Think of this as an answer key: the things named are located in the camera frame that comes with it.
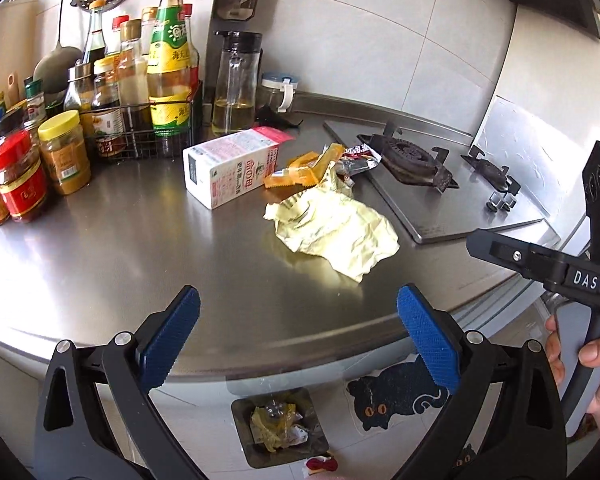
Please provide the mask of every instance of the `bolt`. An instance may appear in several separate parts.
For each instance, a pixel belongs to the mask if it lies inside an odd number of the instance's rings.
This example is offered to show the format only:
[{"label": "bolt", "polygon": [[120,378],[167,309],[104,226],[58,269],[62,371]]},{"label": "bolt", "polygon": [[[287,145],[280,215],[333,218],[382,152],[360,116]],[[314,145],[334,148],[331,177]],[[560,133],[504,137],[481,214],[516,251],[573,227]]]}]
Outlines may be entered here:
[{"label": "bolt", "polygon": [[129,332],[120,332],[113,341],[118,346],[124,346],[131,341],[131,334]]},{"label": "bolt", "polygon": [[529,348],[529,350],[531,350],[534,354],[537,354],[539,352],[542,351],[542,345],[536,341],[535,339],[532,339],[531,341],[529,341],[526,346]]},{"label": "bolt", "polygon": [[471,330],[471,332],[466,333],[466,340],[472,345],[479,345],[484,341],[484,336],[480,332]]},{"label": "bolt", "polygon": [[63,339],[61,342],[59,342],[56,345],[56,350],[59,353],[63,354],[64,352],[66,352],[69,349],[70,346],[71,346],[71,343],[69,343],[66,339]]}]

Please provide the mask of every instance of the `black lid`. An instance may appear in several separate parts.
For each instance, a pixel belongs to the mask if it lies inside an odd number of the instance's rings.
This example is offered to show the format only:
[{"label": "black lid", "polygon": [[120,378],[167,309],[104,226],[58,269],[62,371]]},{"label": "black lid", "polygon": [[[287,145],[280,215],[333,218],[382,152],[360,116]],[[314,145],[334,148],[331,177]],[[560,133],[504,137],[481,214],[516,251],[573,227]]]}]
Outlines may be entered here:
[{"label": "black lid", "polygon": [[259,32],[238,32],[236,30],[218,30],[217,36],[224,36],[222,50],[226,52],[240,52],[242,54],[255,54],[260,51],[262,34]]},{"label": "black lid", "polygon": [[6,136],[14,130],[22,129],[24,123],[24,111],[21,107],[14,108],[5,113],[0,119],[0,136]]}]

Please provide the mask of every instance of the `metal stove panel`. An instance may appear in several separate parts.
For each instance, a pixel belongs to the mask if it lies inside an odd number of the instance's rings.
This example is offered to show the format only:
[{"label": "metal stove panel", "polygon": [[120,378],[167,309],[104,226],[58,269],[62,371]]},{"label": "metal stove panel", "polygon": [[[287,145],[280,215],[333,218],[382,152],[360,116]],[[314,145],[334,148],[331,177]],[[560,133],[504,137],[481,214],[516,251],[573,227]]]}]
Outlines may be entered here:
[{"label": "metal stove panel", "polygon": [[[359,144],[357,136],[360,134],[382,133],[379,126],[340,121],[325,121],[324,126],[337,142],[347,147]],[[522,194],[518,194],[518,203],[511,211],[488,211],[486,202],[493,187],[462,159],[461,155],[468,153],[468,146],[413,131],[394,136],[424,150],[430,151],[435,146],[449,150],[445,167],[459,185],[459,189],[448,188],[444,193],[434,187],[408,186],[398,182],[384,164],[365,173],[417,243],[453,240],[465,237],[474,229],[499,231],[543,219],[540,210]]]}]

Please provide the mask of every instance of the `red bottle cap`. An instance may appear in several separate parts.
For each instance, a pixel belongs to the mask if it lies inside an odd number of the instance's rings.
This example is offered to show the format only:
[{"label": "red bottle cap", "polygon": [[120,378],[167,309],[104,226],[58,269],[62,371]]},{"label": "red bottle cap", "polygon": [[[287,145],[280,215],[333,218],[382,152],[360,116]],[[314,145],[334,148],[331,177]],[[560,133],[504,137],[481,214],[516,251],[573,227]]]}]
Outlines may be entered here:
[{"label": "red bottle cap", "polygon": [[7,137],[0,145],[0,170],[18,162],[31,149],[31,138],[27,130]]},{"label": "red bottle cap", "polygon": [[120,25],[122,25],[125,22],[129,21],[129,15],[128,14],[123,14],[122,16],[116,16],[113,19],[113,22],[111,23],[111,30],[116,30],[117,28],[120,28]]}]

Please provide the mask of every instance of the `stainless steel countertop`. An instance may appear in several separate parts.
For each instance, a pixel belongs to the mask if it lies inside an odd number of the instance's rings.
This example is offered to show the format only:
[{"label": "stainless steel countertop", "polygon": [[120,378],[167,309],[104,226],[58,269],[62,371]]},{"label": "stainless steel countertop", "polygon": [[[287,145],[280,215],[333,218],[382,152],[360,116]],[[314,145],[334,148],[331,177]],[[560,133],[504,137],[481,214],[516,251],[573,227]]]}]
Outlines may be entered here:
[{"label": "stainless steel countertop", "polygon": [[[331,142],[324,116],[294,118],[304,122],[281,147],[279,167]],[[209,211],[185,190],[180,160],[105,168],[35,222],[0,228],[0,343],[39,360],[62,338],[103,344],[190,283],[202,314],[170,378],[257,377],[402,338],[395,296],[407,282],[453,310],[512,275],[469,257],[464,240],[418,246],[365,178],[354,196],[387,216],[400,243],[360,284],[277,240],[262,216],[283,197],[264,188]],[[544,221],[507,233],[557,241]]]}]

